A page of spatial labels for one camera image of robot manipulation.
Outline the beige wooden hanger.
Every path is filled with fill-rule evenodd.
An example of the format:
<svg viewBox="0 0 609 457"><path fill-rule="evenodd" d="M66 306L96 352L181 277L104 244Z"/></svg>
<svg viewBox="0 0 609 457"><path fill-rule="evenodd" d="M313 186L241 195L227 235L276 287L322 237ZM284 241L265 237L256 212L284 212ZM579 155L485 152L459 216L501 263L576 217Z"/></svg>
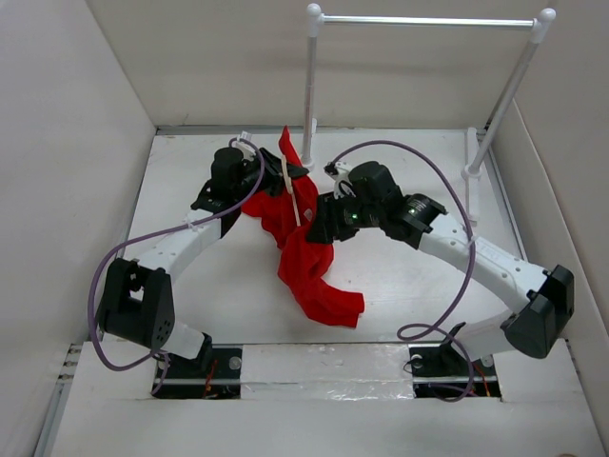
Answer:
<svg viewBox="0 0 609 457"><path fill-rule="evenodd" d="M288 174L287 166L288 166L288 162L287 162L286 156L283 155L281 157L281 167L282 167L282 175L283 175L284 182L285 182L285 189L291 198L292 208L293 208L294 217L295 217L295 223L296 223L296 226L299 227L301 225L300 212L298 209L297 199L296 199L296 196L294 193L294 188L292 185L292 179Z"/></svg>

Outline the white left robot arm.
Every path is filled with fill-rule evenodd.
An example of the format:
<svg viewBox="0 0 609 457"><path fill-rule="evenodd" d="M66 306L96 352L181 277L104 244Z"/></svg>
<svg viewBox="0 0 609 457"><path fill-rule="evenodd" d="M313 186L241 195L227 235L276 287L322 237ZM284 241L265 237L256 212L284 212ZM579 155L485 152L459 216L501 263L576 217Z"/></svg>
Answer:
<svg viewBox="0 0 609 457"><path fill-rule="evenodd" d="M212 364L211 338L177 321L173 284L206 248L226 236L251 197L260 192L278 197L307 174L306 168L266 149L250 156L234 146L218 149L184 223L163 231L137 258L117 258L109 265L95 324L153 353L179 357L179 366L191 377L206 375Z"/></svg>

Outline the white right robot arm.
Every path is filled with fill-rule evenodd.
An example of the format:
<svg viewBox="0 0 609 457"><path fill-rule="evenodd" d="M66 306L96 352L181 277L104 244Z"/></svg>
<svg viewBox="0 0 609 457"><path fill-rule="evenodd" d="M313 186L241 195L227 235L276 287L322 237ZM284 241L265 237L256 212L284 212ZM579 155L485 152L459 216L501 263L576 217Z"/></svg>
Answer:
<svg viewBox="0 0 609 457"><path fill-rule="evenodd" d="M334 189L317 200L308 242L331 245L377 228L462 271L506 305L497 316L455 326L457 341L439 353L444 370L461 374L474 359L510 350L535 359L548 356L575 311L575 278L568 268L530 264L475 237L435 200L403 194L389 169L376 161L355 168L331 162L324 171Z"/></svg>

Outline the red t shirt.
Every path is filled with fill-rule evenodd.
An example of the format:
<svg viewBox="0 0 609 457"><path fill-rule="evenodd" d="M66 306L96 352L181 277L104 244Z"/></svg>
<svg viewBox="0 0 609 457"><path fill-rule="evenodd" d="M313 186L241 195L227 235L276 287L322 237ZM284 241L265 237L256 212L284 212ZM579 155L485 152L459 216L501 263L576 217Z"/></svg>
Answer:
<svg viewBox="0 0 609 457"><path fill-rule="evenodd" d="M333 247L306 241L320 193L308 177L294 179L292 186L292 193L283 190L277 197L254 195L243 211L258 218L274 238L281 252L278 276L306 317L327 326L355 328L364 312L363 295L330 286L324 275L334 260Z"/></svg>

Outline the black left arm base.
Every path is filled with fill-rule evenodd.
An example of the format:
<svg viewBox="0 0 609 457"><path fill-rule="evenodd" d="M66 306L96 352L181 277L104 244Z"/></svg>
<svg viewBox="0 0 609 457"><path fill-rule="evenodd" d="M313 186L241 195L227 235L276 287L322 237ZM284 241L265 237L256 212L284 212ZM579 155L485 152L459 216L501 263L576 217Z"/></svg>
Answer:
<svg viewBox="0 0 609 457"><path fill-rule="evenodd" d="M152 396L164 400L241 398L243 346L214 345L201 365L170 354L156 357Z"/></svg>

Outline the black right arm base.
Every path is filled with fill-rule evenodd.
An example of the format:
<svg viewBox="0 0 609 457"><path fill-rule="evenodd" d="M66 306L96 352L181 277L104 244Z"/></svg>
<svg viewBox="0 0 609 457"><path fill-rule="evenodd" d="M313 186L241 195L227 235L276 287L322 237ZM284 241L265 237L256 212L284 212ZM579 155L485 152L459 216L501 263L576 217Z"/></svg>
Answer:
<svg viewBox="0 0 609 457"><path fill-rule="evenodd" d="M413 376L416 398L436 398L454 401L463 393L466 398L500 398L499 378L493 365L485 366L481 359L472 367L452 346L448 337L433 345L409 348L410 359L403 370Z"/></svg>

